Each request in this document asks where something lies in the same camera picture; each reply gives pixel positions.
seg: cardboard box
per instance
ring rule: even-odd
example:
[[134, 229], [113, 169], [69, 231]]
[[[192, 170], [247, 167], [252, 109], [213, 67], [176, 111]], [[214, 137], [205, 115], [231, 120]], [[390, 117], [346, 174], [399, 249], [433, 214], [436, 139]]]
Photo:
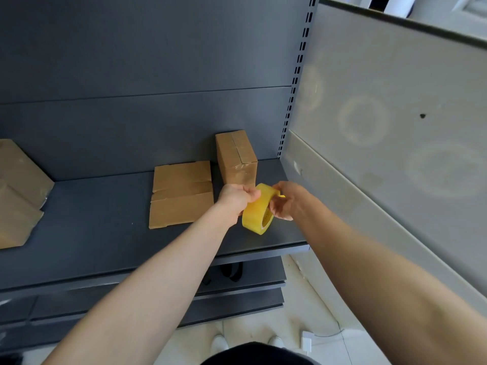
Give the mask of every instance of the cardboard box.
[[213, 205], [210, 162], [156, 166], [152, 192], [149, 229], [197, 220]]
[[257, 157], [245, 131], [220, 133], [215, 138], [223, 182], [255, 186]]
[[0, 178], [40, 209], [54, 182], [12, 140], [0, 140]]
[[22, 246], [43, 214], [0, 179], [0, 249]]

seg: forearm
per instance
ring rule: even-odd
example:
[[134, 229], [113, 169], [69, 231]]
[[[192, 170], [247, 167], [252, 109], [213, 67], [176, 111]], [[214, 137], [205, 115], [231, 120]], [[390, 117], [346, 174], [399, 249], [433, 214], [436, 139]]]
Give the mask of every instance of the forearm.
[[484, 361], [485, 319], [430, 274], [306, 194], [293, 218], [338, 292], [392, 363]]
[[231, 224], [226, 210], [215, 204], [100, 301], [45, 364], [152, 364]]

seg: white shoe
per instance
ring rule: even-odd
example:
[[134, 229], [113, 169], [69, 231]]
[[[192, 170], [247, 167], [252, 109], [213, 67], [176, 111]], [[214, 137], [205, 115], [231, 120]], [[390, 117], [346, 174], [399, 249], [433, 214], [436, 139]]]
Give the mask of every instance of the white shoe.
[[210, 356], [226, 350], [228, 350], [227, 340], [221, 334], [217, 334], [215, 338], [213, 338], [213, 342], [211, 342]]
[[280, 349], [286, 348], [286, 345], [284, 344], [283, 340], [280, 337], [277, 337], [277, 335], [272, 337], [267, 344], [270, 344], [271, 346], [274, 347], [278, 347]]

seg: yellow tape roll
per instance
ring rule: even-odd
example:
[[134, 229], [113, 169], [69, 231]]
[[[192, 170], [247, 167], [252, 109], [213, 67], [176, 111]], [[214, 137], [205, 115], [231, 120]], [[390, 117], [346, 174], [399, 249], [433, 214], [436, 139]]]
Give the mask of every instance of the yellow tape roll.
[[258, 184], [256, 188], [260, 190], [260, 198], [247, 205], [242, 214], [242, 225], [257, 234], [263, 234], [274, 218], [269, 210], [269, 202], [272, 196], [280, 196], [281, 193], [264, 183]]

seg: shelving unit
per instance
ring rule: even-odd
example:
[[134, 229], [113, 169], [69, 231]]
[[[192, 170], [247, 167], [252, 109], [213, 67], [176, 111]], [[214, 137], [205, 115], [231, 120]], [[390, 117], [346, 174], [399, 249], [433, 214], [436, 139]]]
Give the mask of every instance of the shelving unit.
[[[0, 353], [55, 343], [188, 225], [149, 230], [153, 168], [212, 161], [244, 129], [257, 183], [279, 157], [317, 0], [2, 0], [0, 138], [56, 185], [28, 242], [0, 251]], [[230, 228], [181, 326], [282, 307], [294, 223]], [[241, 277], [222, 275], [241, 263]]]

